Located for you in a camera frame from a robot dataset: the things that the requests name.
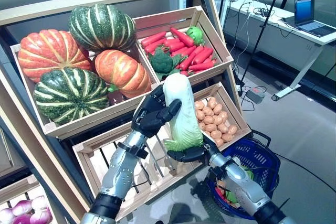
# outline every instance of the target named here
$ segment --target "laptop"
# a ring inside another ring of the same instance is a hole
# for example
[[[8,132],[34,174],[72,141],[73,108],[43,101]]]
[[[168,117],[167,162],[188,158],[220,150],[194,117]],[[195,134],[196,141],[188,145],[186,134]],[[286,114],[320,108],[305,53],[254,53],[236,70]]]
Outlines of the laptop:
[[[295,0],[294,17],[286,18],[286,22],[302,31],[323,37],[336,29],[314,21],[314,0]]]

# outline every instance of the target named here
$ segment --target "white desk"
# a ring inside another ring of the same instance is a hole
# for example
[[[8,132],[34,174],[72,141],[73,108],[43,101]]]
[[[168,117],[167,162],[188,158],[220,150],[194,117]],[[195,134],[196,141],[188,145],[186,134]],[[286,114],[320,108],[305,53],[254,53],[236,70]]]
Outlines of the white desk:
[[[238,0],[236,2],[232,2],[230,11],[227,14],[228,20],[226,22],[225,32],[234,36],[237,28],[238,15],[235,17],[236,22],[233,22],[233,19],[229,17],[236,14],[243,3],[249,2],[251,2],[251,4],[245,4],[240,9],[237,38],[247,42],[244,32],[246,27],[242,27],[242,25],[244,24],[247,15],[250,14],[248,23],[250,45],[255,45],[261,29],[260,25],[265,22],[266,18],[254,14],[253,10],[256,7],[266,8],[264,3],[252,0]],[[304,31],[292,31],[294,28],[292,29],[290,26],[280,21],[280,18],[291,17],[294,13],[276,7],[273,7],[273,10],[273,15],[268,20],[268,25],[261,37],[258,49],[300,71],[289,87],[281,90],[272,97],[272,99],[276,101],[300,87],[300,80],[321,54],[323,47],[336,40],[336,32],[319,38]],[[279,27],[283,31],[284,35],[287,35],[287,33],[291,31],[292,32],[287,38],[283,38],[280,34]]]

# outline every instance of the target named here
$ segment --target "purple onion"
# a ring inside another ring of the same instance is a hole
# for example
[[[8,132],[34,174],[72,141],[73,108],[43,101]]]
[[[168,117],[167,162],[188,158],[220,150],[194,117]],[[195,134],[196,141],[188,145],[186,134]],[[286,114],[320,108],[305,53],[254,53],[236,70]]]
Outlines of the purple onion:
[[[31,201],[28,199],[20,200],[15,207],[13,207],[13,214],[16,216],[26,214],[32,210]]]
[[[13,224],[30,224],[30,215],[24,214],[16,216]]]
[[[52,218],[51,212],[47,208],[44,211],[36,211],[30,218],[30,224],[49,224]]]
[[[15,215],[11,208],[5,208],[0,211],[0,223],[10,224],[13,222]]]
[[[43,195],[36,197],[31,203],[32,208],[37,211],[45,210],[48,207],[47,200]]]

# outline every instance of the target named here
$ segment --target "floor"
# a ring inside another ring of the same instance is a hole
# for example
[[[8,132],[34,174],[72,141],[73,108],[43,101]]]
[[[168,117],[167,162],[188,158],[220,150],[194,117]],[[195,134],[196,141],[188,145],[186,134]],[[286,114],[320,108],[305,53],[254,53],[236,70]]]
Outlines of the floor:
[[[238,54],[238,49],[232,52],[234,58]],[[240,57],[240,73],[246,57],[245,53]],[[255,104],[255,111],[244,111],[251,128],[272,138],[270,148],[274,152],[305,166],[335,188],[336,114],[298,91],[272,101],[271,96],[284,85],[255,68],[249,69],[244,81],[246,86],[267,87],[266,97],[261,104]],[[244,101],[243,109],[250,110],[251,104]],[[290,198],[282,210],[297,223],[335,223],[335,193],[305,170],[280,160],[280,183],[272,198],[274,203],[281,205]],[[205,167],[120,223],[256,223],[222,213],[202,183],[206,174]]]

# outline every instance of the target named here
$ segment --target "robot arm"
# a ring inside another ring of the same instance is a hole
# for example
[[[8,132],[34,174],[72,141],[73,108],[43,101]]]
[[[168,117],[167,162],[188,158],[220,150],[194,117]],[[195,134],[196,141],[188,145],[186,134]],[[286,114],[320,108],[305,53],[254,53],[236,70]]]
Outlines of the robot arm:
[[[123,143],[118,144],[102,187],[80,224],[115,224],[122,200],[133,183],[134,168],[139,158],[146,158],[145,142],[158,133],[181,107],[179,100],[165,106],[162,85],[158,86],[140,103],[133,120],[132,131]],[[168,151],[179,162],[202,161],[210,171],[226,183],[240,205],[260,224],[295,224],[277,208],[262,188],[238,166],[231,157],[224,157],[216,144],[205,135],[203,147],[192,147],[183,152]]]

